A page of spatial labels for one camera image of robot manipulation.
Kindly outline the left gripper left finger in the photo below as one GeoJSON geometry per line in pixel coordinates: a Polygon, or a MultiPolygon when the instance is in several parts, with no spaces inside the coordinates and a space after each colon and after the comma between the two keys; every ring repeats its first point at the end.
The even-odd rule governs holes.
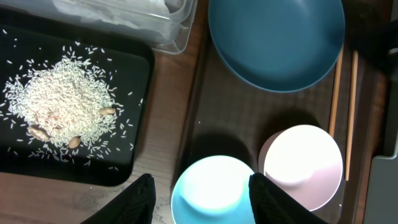
{"type": "Polygon", "coordinates": [[[154,178],[143,174],[81,224],[151,224],[155,202],[154,178]]]}

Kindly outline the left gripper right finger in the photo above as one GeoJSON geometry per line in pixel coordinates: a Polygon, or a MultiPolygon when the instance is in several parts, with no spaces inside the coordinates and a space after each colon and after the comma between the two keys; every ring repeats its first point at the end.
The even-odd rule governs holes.
{"type": "Polygon", "coordinates": [[[249,198],[256,224],[326,224],[261,173],[249,178],[249,198]]]}

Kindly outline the pink bowl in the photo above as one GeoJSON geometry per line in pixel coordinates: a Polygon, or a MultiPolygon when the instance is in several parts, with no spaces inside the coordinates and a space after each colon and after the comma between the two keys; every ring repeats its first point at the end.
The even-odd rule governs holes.
{"type": "Polygon", "coordinates": [[[311,212],[335,196],[343,176],[337,143],[309,124],[273,134],[263,144],[257,164],[260,173],[311,212]]]}

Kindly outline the pile of white rice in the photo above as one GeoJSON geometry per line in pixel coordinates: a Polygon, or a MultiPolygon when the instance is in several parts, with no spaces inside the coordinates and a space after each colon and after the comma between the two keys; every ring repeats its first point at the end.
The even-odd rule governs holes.
{"type": "Polygon", "coordinates": [[[18,75],[1,83],[1,100],[8,103],[8,112],[29,126],[47,132],[50,140],[40,141],[42,149],[37,155],[46,156],[53,149],[75,150],[69,141],[79,136],[80,145],[93,147],[98,139],[110,133],[117,119],[118,109],[114,94],[89,60],[74,54],[63,55],[49,68],[29,68],[27,81],[18,75]],[[101,116],[101,108],[113,107],[115,114],[101,116]]]}

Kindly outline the dark blue plate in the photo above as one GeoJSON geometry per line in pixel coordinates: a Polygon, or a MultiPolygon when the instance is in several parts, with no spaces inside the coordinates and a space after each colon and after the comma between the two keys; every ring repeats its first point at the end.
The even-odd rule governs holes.
{"type": "Polygon", "coordinates": [[[210,0],[208,24],[233,74],[278,93],[322,80],[345,41],[340,0],[210,0]]]}

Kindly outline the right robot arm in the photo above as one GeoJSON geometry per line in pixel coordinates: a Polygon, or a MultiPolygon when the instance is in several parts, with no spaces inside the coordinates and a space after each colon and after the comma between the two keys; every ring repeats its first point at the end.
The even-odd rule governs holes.
{"type": "Polygon", "coordinates": [[[365,61],[386,75],[397,76],[397,19],[351,42],[365,61]]]}

